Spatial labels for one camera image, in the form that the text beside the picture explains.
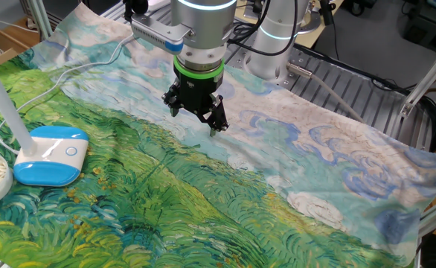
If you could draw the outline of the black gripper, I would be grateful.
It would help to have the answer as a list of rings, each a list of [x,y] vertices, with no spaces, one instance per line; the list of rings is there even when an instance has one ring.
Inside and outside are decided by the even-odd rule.
[[[203,122],[210,127],[210,137],[228,129],[228,121],[223,105],[223,96],[212,95],[221,86],[223,71],[206,79],[191,77],[178,70],[174,71],[179,83],[173,83],[161,98],[176,117],[181,108],[202,115]]]

